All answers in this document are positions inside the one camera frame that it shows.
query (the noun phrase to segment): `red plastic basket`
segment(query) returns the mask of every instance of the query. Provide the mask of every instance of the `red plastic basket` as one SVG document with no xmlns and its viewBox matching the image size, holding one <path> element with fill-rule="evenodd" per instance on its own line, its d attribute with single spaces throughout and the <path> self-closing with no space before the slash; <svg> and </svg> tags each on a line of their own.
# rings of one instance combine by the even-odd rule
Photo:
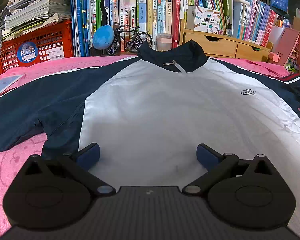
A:
<svg viewBox="0 0 300 240">
<path fill-rule="evenodd" d="M 17 52 L 25 42 L 33 42 L 37 47 L 37 56 L 29 63 L 21 62 Z M 65 57 L 73 57 L 72 24 L 66 20 L 52 26 L 38 29 L 31 33 L 2 43 L 0 50 L 0 74 L 14 67 L 29 67 L 33 64 L 50 60 L 48 49 L 63 48 Z"/>
</svg>

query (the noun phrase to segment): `ribbed black surface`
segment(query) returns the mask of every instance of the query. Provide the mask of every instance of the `ribbed black surface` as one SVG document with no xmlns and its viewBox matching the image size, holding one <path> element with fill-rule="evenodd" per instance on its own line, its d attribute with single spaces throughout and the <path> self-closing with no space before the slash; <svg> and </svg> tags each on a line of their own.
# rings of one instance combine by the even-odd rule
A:
<svg viewBox="0 0 300 240">
<path fill-rule="evenodd" d="M 101 198 L 77 223 L 50 232 L 14 227 L 2 238 L 22 240 L 297 240 L 286 228 L 250 232 L 215 218 L 199 197 L 177 187 L 122 187 Z"/>
</svg>

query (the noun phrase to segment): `label printer box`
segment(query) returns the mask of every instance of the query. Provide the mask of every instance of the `label printer box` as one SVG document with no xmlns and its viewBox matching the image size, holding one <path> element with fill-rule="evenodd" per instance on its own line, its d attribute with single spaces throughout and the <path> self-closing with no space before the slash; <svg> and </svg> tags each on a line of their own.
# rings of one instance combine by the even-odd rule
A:
<svg viewBox="0 0 300 240">
<path fill-rule="evenodd" d="M 220 12 L 200 6 L 188 6 L 186 28 L 205 33 L 218 33 Z"/>
</svg>

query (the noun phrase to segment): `model bicycle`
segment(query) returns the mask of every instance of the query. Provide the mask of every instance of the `model bicycle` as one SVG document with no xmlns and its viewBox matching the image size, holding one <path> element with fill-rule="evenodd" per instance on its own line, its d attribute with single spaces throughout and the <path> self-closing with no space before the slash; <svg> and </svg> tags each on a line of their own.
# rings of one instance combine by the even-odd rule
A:
<svg viewBox="0 0 300 240">
<path fill-rule="evenodd" d="M 120 25 L 120 27 L 131 27 L 130 25 Z M 134 30 L 126 30 L 126 31 L 121 31 L 119 30 L 119 28 L 116 28 L 116 33 L 114 35 L 114 39 L 111 43 L 111 45 L 106 48 L 106 52 L 109 56 L 113 56 L 114 54 L 116 54 L 116 52 L 118 51 L 118 49 L 120 48 L 120 39 L 122 39 L 124 41 L 125 47 L 127 47 L 128 49 L 131 49 L 132 47 L 135 47 L 136 50 L 139 50 L 139 48 L 141 47 L 141 45 L 144 42 L 148 42 L 149 46 L 152 46 L 152 37 L 150 36 L 150 34 L 148 34 L 148 32 L 137 32 L 137 30 L 140 28 L 139 26 L 135 26 L 132 27 L 134 28 Z M 124 39 L 124 37 L 122 37 L 120 34 L 121 33 L 133 33 L 132 39 L 131 41 L 126 41 Z"/>
</svg>

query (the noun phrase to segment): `round black disc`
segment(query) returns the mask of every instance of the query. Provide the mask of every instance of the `round black disc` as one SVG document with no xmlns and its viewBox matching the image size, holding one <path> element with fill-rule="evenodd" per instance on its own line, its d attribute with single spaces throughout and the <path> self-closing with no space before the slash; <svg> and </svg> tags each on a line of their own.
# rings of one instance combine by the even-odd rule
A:
<svg viewBox="0 0 300 240">
<path fill-rule="evenodd" d="M 296 201 L 288 186 L 271 175 L 223 180 L 208 193 L 208 203 L 223 220 L 244 228 L 269 229 L 285 225 Z"/>
<path fill-rule="evenodd" d="M 80 218 L 90 204 L 90 193 L 80 183 L 35 174 L 11 184 L 3 209 L 12 224 L 33 229 L 64 226 Z"/>
</svg>

